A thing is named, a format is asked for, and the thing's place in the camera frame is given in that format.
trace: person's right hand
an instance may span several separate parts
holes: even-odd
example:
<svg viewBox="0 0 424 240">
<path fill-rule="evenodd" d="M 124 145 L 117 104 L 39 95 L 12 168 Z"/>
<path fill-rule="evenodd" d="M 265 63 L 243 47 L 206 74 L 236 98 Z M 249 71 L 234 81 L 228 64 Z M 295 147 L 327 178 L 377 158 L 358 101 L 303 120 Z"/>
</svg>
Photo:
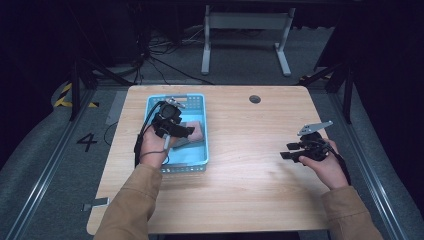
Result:
<svg viewBox="0 0 424 240">
<path fill-rule="evenodd" d="M 338 153 L 337 146 L 334 141 L 326 139 L 331 147 Z M 304 165 L 312 168 L 318 178 L 330 189 L 337 189 L 349 186 L 346 176 L 340 167 L 339 161 L 333 153 L 329 152 L 328 156 L 321 162 L 312 160 L 305 156 L 300 156 L 299 161 Z"/>
</svg>

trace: dark background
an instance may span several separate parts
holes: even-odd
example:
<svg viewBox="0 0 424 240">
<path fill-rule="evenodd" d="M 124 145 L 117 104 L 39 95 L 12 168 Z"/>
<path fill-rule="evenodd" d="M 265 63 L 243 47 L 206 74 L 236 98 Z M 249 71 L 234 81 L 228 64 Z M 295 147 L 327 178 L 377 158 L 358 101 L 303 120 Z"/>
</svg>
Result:
<svg viewBox="0 0 424 240">
<path fill-rule="evenodd" d="M 361 10 L 299 7 L 293 26 L 337 25 L 319 65 L 351 62 L 358 93 L 380 141 L 423 213 L 424 7 L 414 1 L 369 2 L 374 5 Z M 143 6 L 140 16 L 146 22 L 135 25 L 125 4 L 2 1 L 0 167 L 52 111 L 50 98 L 69 77 L 76 57 L 106 67 L 130 63 L 142 51 L 135 43 L 137 27 L 159 29 L 178 42 L 184 28 L 202 24 L 203 14 L 201 5 Z"/>
</svg>

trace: circular hole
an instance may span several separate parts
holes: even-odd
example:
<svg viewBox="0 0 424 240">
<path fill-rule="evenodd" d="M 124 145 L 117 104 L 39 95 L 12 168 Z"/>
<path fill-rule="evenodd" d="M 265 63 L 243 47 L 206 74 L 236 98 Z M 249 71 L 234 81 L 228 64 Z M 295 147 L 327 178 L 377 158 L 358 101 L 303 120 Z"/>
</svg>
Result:
<svg viewBox="0 0 424 240">
<path fill-rule="evenodd" d="M 249 97 L 250 102 L 258 104 L 261 102 L 261 98 L 259 96 L 256 95 L 252 95 Z"/>
</svg>

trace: person's left hand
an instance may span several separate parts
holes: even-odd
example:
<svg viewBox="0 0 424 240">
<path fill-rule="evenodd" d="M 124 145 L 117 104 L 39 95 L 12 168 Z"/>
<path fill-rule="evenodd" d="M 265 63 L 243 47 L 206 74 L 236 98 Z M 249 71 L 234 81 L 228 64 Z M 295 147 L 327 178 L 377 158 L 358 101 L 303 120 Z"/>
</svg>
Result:
<svg viewBox="0 0 424 240">
<path fill-rule="evenodd" d="M 143 143 L 141 144 L 140 163 L 159 169 L 167 158 L 169 149 L 177 139 L 176 137 L 171 137 L 168 149 L 165 150 L 163 149 L 165 139 L 155 134 L 153 126 L 147 126 L 143 136 Z"/>
</svg>

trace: beige jacket sleeve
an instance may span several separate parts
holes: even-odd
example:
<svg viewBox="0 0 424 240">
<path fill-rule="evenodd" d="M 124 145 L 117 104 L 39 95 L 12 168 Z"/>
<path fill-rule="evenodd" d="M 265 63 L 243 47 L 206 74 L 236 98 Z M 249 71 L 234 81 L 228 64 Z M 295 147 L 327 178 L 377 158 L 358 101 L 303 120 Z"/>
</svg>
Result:
<svg viewBox="0 0 424 240">
<path fill-rule="evenodd" d="M 322 195 L 330 232 L 336 240 L 383 239 L 357 191 L 352 187 L 331 190 Z"/>
<path fill-rule="evenodd" d="M 162 182 L 159 170 L 140 164 L 108 206 L 94 239 L 148 240 L 147 221 Z"/>
</svg>

